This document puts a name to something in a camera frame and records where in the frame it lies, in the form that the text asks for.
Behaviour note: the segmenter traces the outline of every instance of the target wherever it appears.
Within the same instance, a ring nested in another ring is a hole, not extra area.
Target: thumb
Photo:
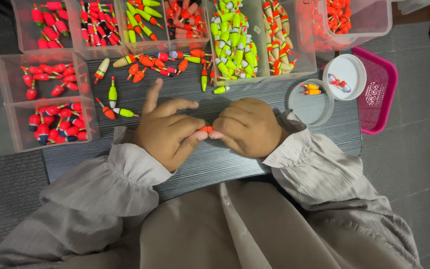
[[[195,148],[197,148],[198,144],[200,144],[200,141],[205,140],[207,137],[207,132],[196,131],[189,137],[185,138],[182,143],[180,143],[180,146],[174,156],[174,159],[178,165],[182,165],[182,163],[188,158],[188,156],[190,156]]]
[[[233,151],[235,151],[236,153],[238,153],[240,155],[243,155],[243,150],[240,147],[240,145],[235,140],[233,140],[232,138],[229,138],[229,137],[225,136],[220,131],[213,130],[213,131],[210,132],[209,136],[212,139],[220,139],[220,140],[222,140],[222,142],[224,144],[226,144],[226,146],[228,146],[230,149],[232,149]]]

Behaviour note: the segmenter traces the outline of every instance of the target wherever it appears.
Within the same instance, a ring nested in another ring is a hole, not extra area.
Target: gray sleeve
[[[171,174],[116,127],[109,156],[81,163],[41,192],[42,207],[0,244],[0,268],[43,269],[100,252],[120,239],[125,217],[159,204],[152,188]]]
[[[411,229],[363,175],[361,158],[344,154],[326,136],[309,132],[291,110],[278,121],[293,134],[263,163],[272,167],[280,186],[310,212],[308,222],[362,232],[420,268]]]

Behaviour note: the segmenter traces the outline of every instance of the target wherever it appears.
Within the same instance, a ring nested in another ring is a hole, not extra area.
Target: white plastic lid
[[[293,109],[298,118],[308,126],[324,124],[334,109],[334,99],[331,93],[307,95],[302,84],[314,84],[326,89],[328,85],[319,79],[308,79],[298,84],[290,93],[288,108]]]
[[[351,92],[344,92],[336,85],[330,84],[328,74],[345,81],[351,87]],[[339,55],[324,68],[323,81],[328,84],[326,91],[331,92],[336,100],[352,100],[358,97],[366,86],[366,69],[358,57],[352,54]]]

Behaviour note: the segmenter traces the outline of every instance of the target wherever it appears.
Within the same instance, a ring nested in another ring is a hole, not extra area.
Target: hand
[[[213,123],[209,136],[221,139],[236,153],[250,158],[266,157],[290,134],[264,101],[243,98],[233,101]]]
[[[175,114],[180,109],[197,108],[197,102],[175,99],[157,107],[162,84],[163,80],[157,79],[147,93],[142,119],[134,134],[134,144],[145,149],[168,171],[173,172],[182,165],[200,141],[208,137],[206,132],[197,131],[207,124],[201,119]]]

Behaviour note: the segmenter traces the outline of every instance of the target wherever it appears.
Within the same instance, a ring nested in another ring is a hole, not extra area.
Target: dark gray table
[[[99,67],[101,60],[88,61],[89,73],[92,75]],[[178,66],[178,61],[168,66]],[[92,90],[95,97],[99,97],[106,105],[110,87],[110,77],[116,78],[118,90],[118,106],[139,113],[142,109],[145,95],[160,74],[147,70],[145,78],[134,84],[126,80],[128,67],[110,67],[103,80],[96,85],[91,77]],[[290,91],[298,83],[308,78],[318,78],[319,73],[303,79],[282,81],[277,83],[256,83],[231,87],[230,91],[214,95],[209,91],[201,91],[200,74],[202,65],[189,64],[188,69],[176,77],[164,77],[164,85],[160,93],[159,103],[171,98],[186,98],[200,103],[194,111],[184,111],[192,116],[211,123],[231,101],[244,97],[254,97],[266,101],[276,114],[288,108]],[[113,140],[114,126],[128,126],[135,128],[139,124],[138,118],[124,118],[118,116],[116,120],[106,118],[98,107],[98,120],[101,139],[88,144],[62,145],[43,150],[45,165],[50,182],[56,180],[68,169],[75,167],[84,160],[107,154]],[[323,125],[310,128],[314,132],[322,133],[331,138],[345,153],[359,155],[362,138],[356,100],[336,101],[331,118]],[[194,151],[187,161],[178,169],[177,173],[163,184],[155,186],[161,201],[193,191],[195,189],[217,184],[223,181],[240,179],[252,175],[268,173],[269,167],[258,160],[248,159],[231,152],[223,143],[217,140],[206,140]]]

